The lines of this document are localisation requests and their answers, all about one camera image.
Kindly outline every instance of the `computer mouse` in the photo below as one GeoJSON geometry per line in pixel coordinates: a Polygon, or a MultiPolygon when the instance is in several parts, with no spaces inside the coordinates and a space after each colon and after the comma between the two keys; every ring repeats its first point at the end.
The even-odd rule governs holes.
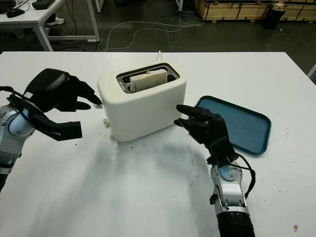
{"type": "Polygon", "coordinates": [[[24,13],[25,13],[25,11],[23,11],[22,9],[12,8],[12,9],[9,9],[8,11],[6,11],[6,16],[8,18],[12,18],[12,17],[15,17],[15,16],[22,15],[24,13]]]}

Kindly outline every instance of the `white toaster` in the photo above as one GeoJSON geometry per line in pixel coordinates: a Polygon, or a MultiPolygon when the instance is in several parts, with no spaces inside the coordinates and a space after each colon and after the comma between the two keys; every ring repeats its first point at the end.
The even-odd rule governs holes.
{"type": "Polygon", "coordinates": [[[172,125],[181,116],[176,105],[183,104],[186,84],[183,75],[166,62],[101,77],[98,89],[107,116],[106,123],[114,137],[122,142],[130,141],[172,125]],[[131,92],[131,79],[164,70],[166,83],[161,84],[160,80],[151,88],[131,92]]]}

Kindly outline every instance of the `shoe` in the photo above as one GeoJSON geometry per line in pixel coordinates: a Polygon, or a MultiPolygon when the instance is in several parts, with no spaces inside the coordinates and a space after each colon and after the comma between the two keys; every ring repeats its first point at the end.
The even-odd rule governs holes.
{"type": "Polygon", "coordinates": [[[62,25],[62,24],[64,24],[64,23],[65,23],[65,19],[56,17],[56,18],[55,18],[55,21],[49,22],[49,23],[47,23],[47,25],[48,25],[48,26],[54,26],[54,25],[62,25]]]}

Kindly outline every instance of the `white desk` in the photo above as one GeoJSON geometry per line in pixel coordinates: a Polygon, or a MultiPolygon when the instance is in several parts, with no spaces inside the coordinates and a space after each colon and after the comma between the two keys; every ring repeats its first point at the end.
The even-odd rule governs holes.
{"type": "MultiPolygon", "coordinates": [[[[99,77],[109,70],[148,63],[156,55],[4,52],[1,84],[23,92],[38,72],[51,67],[96,89],[99,77]],[[12,70],[13,62],[19,70],[12,70]]],[[[272,121],[267,151],[261,156],[241,152],[257,173],[247,201],[256,236],[313,236],[315,85],[285,53],[163,57],[188,78],[186,104],[212,95],[272,121]]],[[[0,96],[5,104],[5,95],[0,96]]],[[[56,142],[39,132],[29,138],[1,193],[1,237],[219,236],[209,205],[209,154],[184,129],[171,126],[118,143],[104,128],[103,110],[52,111],[48,116],[57,122],[80,120],[83,138],[56,142]]],[[[244,172],[244,189],[249,181],[244,172]]]]}
{"type": "MultiPolygon", "coordinates": [[[[48,37],[44,27],[45,21],[51,16],[64,2],[65,0],[55,0],[55,2],[45,10],[36,10],[32,6],[32,2],[36,0],[30,0],[30,9],[24,14],[8,18],[5,14],[0,15],[0,29],[1,28],[33,28],[40,44],[45,51],[53,51],[49,40],[94,40],[99,41],[99,33],[96,25],[96,21],[93,14],[93,8],[91,0],[87,0],[88,10],[91,17],[92,27],[94,30],[94,36],[56,36],[48,37]]],[[[21,6],[22,10],[28,9],[28,4],[21,6]]]]}

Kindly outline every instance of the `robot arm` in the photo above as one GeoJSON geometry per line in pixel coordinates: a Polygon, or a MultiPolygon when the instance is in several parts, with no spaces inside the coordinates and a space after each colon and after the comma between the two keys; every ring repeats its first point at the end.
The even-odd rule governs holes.
{"type": "Polygon", "coordinates": [[[255,172],[245,158],[234,151],[224,119],[200,107],[177,105],[177,110],[188,115],[189,119],[179,118],[174,123],[188,130],[211,154],[207,159],[207,163],[212,165],[211,178],[214,183],[210,204],[215,205],[221,237],[254,237],[246,198],[254,186],[255,172]],[[243,158],[248,168],[240,167],[235,162],[238,157],[243,158]],[[252,177],[245,194],[240,185],[242,168],[248,169],[252,177]]]}
{"type": "Polygon", "coordinates": [[[90,109],[88,104],[77,101],[78,96],[102,104],[88,84],[56,69],[40,72],[23,95],[9,86],[0,86],[0,90],[12,93],[10,103],[0,107],[0,192],[22,154],[24,142],[35,130],[57,141],[82,137],[79,121],[55,123],[44,113],[54,108],[69,112],[90,109]]]}

